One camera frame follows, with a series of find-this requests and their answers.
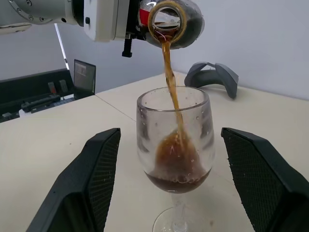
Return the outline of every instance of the laptop screen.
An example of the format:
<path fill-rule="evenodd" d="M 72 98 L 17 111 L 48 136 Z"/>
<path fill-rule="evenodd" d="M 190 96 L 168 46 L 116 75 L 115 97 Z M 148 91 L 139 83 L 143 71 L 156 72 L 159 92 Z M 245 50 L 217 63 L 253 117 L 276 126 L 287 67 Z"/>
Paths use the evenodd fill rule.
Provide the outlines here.
<path fill-rule="evenodd" d="M 74 61 L 74 87 L 83 92 L 95 93 L 96 67 L 79 60 Z"/>

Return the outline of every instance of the gray 3d-printed part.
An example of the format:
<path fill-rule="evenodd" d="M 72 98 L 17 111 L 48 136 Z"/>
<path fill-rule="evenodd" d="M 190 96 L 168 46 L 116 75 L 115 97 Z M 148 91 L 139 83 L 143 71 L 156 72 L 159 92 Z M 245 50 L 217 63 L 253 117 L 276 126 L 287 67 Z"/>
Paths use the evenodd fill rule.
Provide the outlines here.
<path fill-rule="evenodd" d="M 211 66 L 215 70 L 202 70 L 205 66 Z M 190 87 L 202 87 L 219 84 L 226 88 L 227 94 L 234 99 L 237 95 L 238 75 L 223 64 L 211 64 L 207 62 L 195 63 L 190 68 L 184 84 Z"/>

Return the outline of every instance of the white table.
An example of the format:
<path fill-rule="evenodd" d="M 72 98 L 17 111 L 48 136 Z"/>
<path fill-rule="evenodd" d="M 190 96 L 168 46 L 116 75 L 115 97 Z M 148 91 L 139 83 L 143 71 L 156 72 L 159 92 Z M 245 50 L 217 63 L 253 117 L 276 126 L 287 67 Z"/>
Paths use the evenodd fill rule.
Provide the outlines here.
<path fill-rule="evenodd" d="M 175 75 L 177 84 L 183 85 L 185 75 Z M 165 76 L 158 75 L 97 96 L 135 120 L 136 99 L 144 92 L 165 86 Z M 233 183 L 220 136 L 222 127 L 230 127 L 268 139 L 286 161 L 309 180 L 309 101 L 242 87 L 238 88 L 237 98 L 232 100 L 222 86 L 204 89 L 211 101 L 216 148 L 214 170 L 218 175 Z"/>
<path fill-rule="evenodd" d="M 98 132 L 120 127 L 122 137 L 105 232 L 150 232 L 155 217 L 171 207 L 171 200 L 148 180 L 138 161 L 135 102 L 143 92 L 162 86 L 163 76 L 152 77 L 99 93 L 103 101 L 92 96 L 1 123 L 0 231 L 25 231 L 56 177 L 85 142 Z M 309 103 L 244 88 L 239 89 L 235 101 L 221 90 L 209 89 L 208 93 L 217 161 L 205 183 L 188 194 L 188 204 L 213 222 L 214 232 L 253 232 L 231 181 L 221 127 L 268 138 L 308 179 L 305 154 L 309 136 L 305 131 L 309 127 Z"/>

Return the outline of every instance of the laptop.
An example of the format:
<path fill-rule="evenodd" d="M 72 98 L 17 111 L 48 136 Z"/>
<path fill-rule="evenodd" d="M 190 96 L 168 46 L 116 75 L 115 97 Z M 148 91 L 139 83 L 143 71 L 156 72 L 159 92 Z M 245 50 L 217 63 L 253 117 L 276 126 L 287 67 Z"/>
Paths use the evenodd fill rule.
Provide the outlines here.
<path fill-rule="evenodd" d="M 74 99 L 95 95 L 96 67 L 80 60 L 74 60 Z"/>
<path fill-rule="evenodd" d="M 33 108 L 31 113 L 46 110 L 58 105 L 63 105 L 74 100 L 86 98 L 95 95 L 96 89 L 96 66 L 77 60 L 74 60 L 74 95 L 64 97 L 64 100 L 51 102 L 46 99 L 47 104 Z"/>

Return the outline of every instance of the bottle opening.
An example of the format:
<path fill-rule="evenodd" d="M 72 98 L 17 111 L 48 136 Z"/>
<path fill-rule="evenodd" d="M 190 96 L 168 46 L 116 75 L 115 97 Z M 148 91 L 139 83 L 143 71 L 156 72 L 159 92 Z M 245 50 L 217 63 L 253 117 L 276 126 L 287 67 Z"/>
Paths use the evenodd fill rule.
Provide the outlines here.
<path fill-rule="evenodd" d="M 153 20 L 153 27 L 158 30 L 175 30 L 181 25 L 179 14 L 172 8 L 164 7 L 159 9 Z"/>

